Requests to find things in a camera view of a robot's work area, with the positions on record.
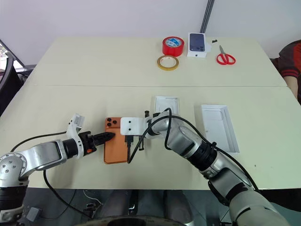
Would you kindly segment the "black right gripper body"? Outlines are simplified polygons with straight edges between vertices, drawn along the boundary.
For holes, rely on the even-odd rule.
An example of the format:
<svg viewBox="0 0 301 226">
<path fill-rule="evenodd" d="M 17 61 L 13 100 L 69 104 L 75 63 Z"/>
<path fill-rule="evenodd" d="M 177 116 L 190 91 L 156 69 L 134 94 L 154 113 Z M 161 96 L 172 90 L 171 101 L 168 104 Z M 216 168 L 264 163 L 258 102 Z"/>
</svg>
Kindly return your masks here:
<svg viewBox="0 0 301 226">
<path fill-rule="evenodd" d="M 141 139 L 141 143 L 139 144 L 139 151 L 143 151 L 144 150 L 144 139 L 146 138 L 147 134 L 143 135 L 143 133 L 145 132 L 145 130 L 149 127 L 149 120 L 151 119 L 150 117 L 150 111 L 146 110 L 144 111 L 144 118 L 141 118 L 139 120 L 139 130 L 140 130 L 140 135 L 139 135 L 139 139 Z"/>
</svg>

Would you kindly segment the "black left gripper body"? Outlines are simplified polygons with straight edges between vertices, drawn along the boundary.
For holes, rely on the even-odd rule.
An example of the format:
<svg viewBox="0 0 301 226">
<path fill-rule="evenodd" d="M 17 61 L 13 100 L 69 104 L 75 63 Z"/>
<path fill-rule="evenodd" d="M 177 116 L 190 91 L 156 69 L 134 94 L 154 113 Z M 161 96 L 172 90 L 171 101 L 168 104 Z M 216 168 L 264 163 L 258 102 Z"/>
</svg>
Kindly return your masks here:
<svg viewBox="0 0 301 226">
<path fill-rule="evenodd" d="M 80 139 L 82 141 L 82 144 L 83 144 L 83 149 L 84 149 L 83 155 L 84 156 L 89 155 L 89 154 L 94 153 L 94 152 L 97 151 L 97 148 L 94 144 L 94 136 L 91 135 L 90 131 L 81 132 L 79 134 L 79 137 L 80 137 Z"/>
</svg>

